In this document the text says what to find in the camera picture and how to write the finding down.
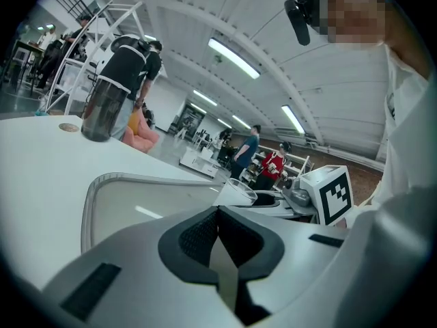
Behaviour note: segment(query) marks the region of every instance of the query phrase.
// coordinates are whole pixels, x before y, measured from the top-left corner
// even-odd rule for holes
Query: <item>person in red shirt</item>
[[[262,161],[262,172],[253,186],[254,191],[269,191],[277,178],[281,176],[285,165],[285,154],[291,152],[291,145],[283,142],[279,145],[279,152],[271,152]]]

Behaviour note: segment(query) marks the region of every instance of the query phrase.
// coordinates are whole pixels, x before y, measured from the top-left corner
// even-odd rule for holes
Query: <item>fluorescent light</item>
[[[227,126],[228,128],[232,128],[232,126],[230,126],[229,124],[225,123],[224,121],[222,121],[222,119],[217,119],[221,124]]]
[[[233,51],[229,50],[225,45],[221,44],[214,38],[211,38],[208,46],[213,48],[215,51],[221,53],[227,59],[235,63],[238,67],[243,69],[248,75],[251,76],[252,79],[256,79],[259,77],[258,71],[256,71],[252,66],[250,66],[246,61],[243,60],[240,56],[238,56]]]
[[[299,121],[297,120],[296,116],[293,114],[290,107],[282,106],[281,108],[285,112],[285,114],[287,114],[287,117],[292,121],[296,130],[301,134],[305,134],[305,130],[303,129],[302,125],[300,125]]]
[[[153,217],[154,219],[161,219],[162,218],[161,215],[158,215],[158,214],[154,213],[153,211],[150,211],[150,210],[143,208],[142,206],[139,206],[139,205],[135,206],[135,210],[139,211],[140,213],[146,214],[150,217]]]
[[[240,122],[245,128],[251,128],[249,125],[243,122],[239,117],[233,115],[232,118],[235,119],[237,122]]]
[[[208,101],[211,105],[213,106],[217,106],[217,104],[213,101],[210,100],[208,97],[206,97],[205,95],[201,94],[200,92],[198,92],[197,90],[193,90],[193,92],[198,95],[198,97],[202,97],[205,101]]]
[[[205,111],[205,110],[203,110],[202,108],[196,106],[194,103],[191,103],[191,105],[192,105],[194,108],[198,109],[200,112],[206,114],[206,111]]]
[[[156,41],[156,38],[154,38],[153,36],[148,36],[147,34],[144,34],[144,36],[145,36],[147,39],[150,39],[150,40]]]

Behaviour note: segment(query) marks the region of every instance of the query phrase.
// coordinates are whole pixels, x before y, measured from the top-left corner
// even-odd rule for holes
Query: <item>person in blue shirt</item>
[[[233,158],[231,178],[238,180],[243,169],[246,169],[252,161],[252,156],[257,151],[259,145],[259,133],[261,125],[254,125],[251,129],[251,136],[238,148]]]

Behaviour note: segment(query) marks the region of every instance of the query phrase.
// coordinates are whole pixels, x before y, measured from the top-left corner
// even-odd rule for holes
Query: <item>desk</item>
[[[220,164],[212,158],[204,158],[201,153],[193,148],[186,148],[185,154],[179,160],[180,165],[189,167],[211,178],[214,178],[219,170]]]
[[[98,143],[59,124],[76,116],[0,121],[0,236],[12,270],[41,289],[81,254],[81,224],[90,184],[124,172],[207,181],[110,139]]]
[[[31,53],[35,53],[35,61],[34,61],[34,65],[36,65],[39,61],[39,58],[41,57],[41,55],[43,54],[44,50],[39,49],[38,47],[34,47],[31,46],[29,44],[25,44],[24,42],[17,40],[15,42],[14,45],[14,50],[12,51],[12,55],[11,58],[8,60],[8,64],[6,65],[5,69],[7,70],[10,67],[10,64],[12,63],[12,61],[14,60],[15,54],[18,50],[18,48],[22,48],[25,50],[30,51]],[[15,89],[18,85],[18,80],[20,80],[20,84],[21,84],[21,80],[23,79],[24,76],[24,70],[23,70],[23,66],[20,67],[20,72],[18,71],[18,67],[14,67],[17,68],[16,70],[13,69],[12,74],[11,74],[11,85],[15,85]],[[6,71],[3,72],[2,74],[2,79],[1,81],[3,82],[3,78],[6,74]],[[33,67],[33,76],[32,76],[32,82],[31,82],[31,87],[30,87],[30,97],[32,97],[33,94],[33,84],[35,83],[35,75],[36,75],[36,67]]]

